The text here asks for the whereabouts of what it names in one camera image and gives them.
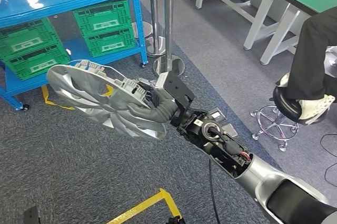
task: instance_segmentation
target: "red wire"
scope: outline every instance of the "red wire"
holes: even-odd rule
[[[242,152],[240,152],[240,154],[244,156],[246,160],[250,161],[250,157],[247,153],[242,151]]]

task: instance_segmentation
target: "silver pole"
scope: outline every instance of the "silver pole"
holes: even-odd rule
[[[157,75],[172,71],[180,76],[185,70],[185,64],[181,58],[172,54],[173,0],[164,1],[166,51],[165,56],[159,57],[153,63],[153,69]]]
[[[149,56],[159,57],[165,54],[165,38],[158,34],[158,0],[150,0],[151,4],[152,36],[145,43]]]
[[[166,48],[166,72],[172,69],[172,54],[171,49],[171,42],[172,39],[172,25],[173,25],[173,0],[165,1],[165,38]]]

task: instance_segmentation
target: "shoe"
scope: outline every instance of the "shoe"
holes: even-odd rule
[[[299,103],[302,108],[302,113],[299,120],[305,125],[310,125],[327,110],[335,97],[332,95],[324,95],[323,99],[317,100],[300,100]]]
[[[275,84],[278,87],[287,87],[288,86],[288,81],[289,81],[289,75],[290,73],[287,73],[284,76],[283,76],[282,78],[280,78],[280,80],[278,80],[277,82],[276,82]]]

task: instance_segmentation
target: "yellow floor tape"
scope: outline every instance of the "yellow floor tape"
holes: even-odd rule
[[[125,221],[131,219],[131,218],[134,217],[134,215],[138,215],[140,212],[144,211],[145,209],[153,206],[153,205],[154,205],[159,201],[161,201],[162,199],[165,199],[165,201],[166,201],[166,204],[169,206],[169,208],[171,210],[171,213],[172,213],[172,215],[174,217],[180,216],[180,218],[182,218],[181,214],[179,212],[178,207],[175,205],[175,201],[173,201],[172,197],[171,197],[171,195],[169,192],[167,192],[164,189],[159,188],[159,193],[153,195],[150,198],[148,198],[145,201],[143,201],[141,204],[133,207],[128,211],[122,213],[122,215],[114,218],[113,220],[109,221],[107,224],[123,223]]]
[[[112,86],[107,85],[107,88],[108,89],[108,91],[107,93],[104,94],[104,96],[110,96],[113,94],[113,88]],[[41,89],[42,90],[42,94],[43,94],[43,98],[45,99],[45,103],[47,105],[57,106],[57,107],[68,109],[68,110],[75,110],[75,108],[73,108],[73,107],[61,106],[61,105],[58,105],[58,104],[56,104],[56,103],[48,100],[49,92],[48,92],[48,89],[47,88],[47,86],[42,86]]]
[[[45,103],[47,105],[57,106],[57,107],[68,109],[68,110],[75,110],[75,108],[73,108],[73,107],[65,107],[65,106],[57,105],[56,103],[48,100],[49,93],[48,93],[47,86],[42,86],[41,89],[42,90],[42,94],[43,94],[43,98],[45,99]]]

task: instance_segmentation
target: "crate label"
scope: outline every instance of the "crate label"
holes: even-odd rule
[[[102,52],[106,52],[107,50],[121,48],[121,47],[124,47],[124,46],[125,46],[124,42],[120,42],[120,43],[116,43],[116,44],[105,45],[105,46],[102,46]]]
[[[56,61],[54,59],[51,59],[51,60],[49,60],[49,61],[47,61],[47,62],[45,62],[45,63],[42,63],[42,64],[39,64],[39,65],[36,65],[36,66],[31,67],[30,70],[32,71],[32,73],[34,73],[34,72],[37,72],[39,70],[45,69],[45,68],[47,68],[47,67],[49,67],[49,66],[52,66],[52,65],[54,65],[54,64],[56,64]]]
[[[101,28],[109,28],[117,25],[119,25],[119,22],[118,20],[112,20],[105,23],[95,23],[94,24],[94,30],[101,29]]]
[[[42,42],[43,41],[41,38],[36,37],[36,38],[33,38],[33,39],[31,39],[31,40],[28,40],[28,41],[25,41],[25,42],[23,42],[23,43],[12,45],[11,49],[14,52],[17,52],[18,50],[26,49],[26,48],[29,48],[29,47],[34,46],[34,45],[36,45],[36,44],[40,44],[40,43],[42,43]]]

